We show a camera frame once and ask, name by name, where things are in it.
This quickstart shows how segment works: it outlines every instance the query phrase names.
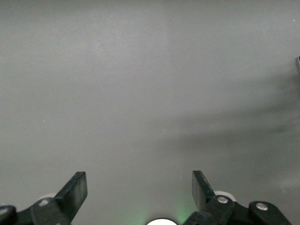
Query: gray surface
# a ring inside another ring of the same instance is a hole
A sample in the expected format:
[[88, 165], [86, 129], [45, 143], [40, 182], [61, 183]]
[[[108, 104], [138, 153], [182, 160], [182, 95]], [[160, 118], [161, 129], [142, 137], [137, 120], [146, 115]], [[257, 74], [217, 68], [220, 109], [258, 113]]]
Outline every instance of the gray surface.
[[0, 201], [86, 171], [78, 224], [178, 222], [192, 170], [299, 214], [298, 0], [0, 1]]

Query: gray wall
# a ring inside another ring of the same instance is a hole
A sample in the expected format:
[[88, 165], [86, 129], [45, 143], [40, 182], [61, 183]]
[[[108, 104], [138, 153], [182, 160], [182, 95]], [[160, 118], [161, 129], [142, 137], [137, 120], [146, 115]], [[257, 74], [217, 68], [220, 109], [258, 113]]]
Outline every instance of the gray wall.
[[182, 223], [191, 174], [299, 215], [298, 0], [0, 1], [0, 204], [86, 171], [78, 224]]

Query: white light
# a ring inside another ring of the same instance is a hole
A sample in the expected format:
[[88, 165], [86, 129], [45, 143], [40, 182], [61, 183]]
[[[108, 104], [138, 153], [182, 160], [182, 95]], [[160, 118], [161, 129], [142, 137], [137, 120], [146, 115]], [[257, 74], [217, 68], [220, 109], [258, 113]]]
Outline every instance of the white light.
[[176, 225], [176, 223], [168, 219], [156, 219], [151, 221], [147, 225]]

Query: black object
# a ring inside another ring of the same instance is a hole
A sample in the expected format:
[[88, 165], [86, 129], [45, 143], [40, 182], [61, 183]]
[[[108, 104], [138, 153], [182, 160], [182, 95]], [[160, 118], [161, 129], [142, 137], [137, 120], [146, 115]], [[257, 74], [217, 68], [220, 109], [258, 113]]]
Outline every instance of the black object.
[[296, 58], [296, 66], [298, 68], [298, 74], [300, 75], [300, 56]]
[[226, 196], [216, 196], [201, 171], [193, 171], [192, 182], [198, 212], [183, 225], [291, 225], [271, 203], [251, 202], [247, 209]]
[[88, 194], [85, 172], [77, 172], [54, 198], [44, 198], [16, 213], [0, 207], [0, 225], [70, 225]]

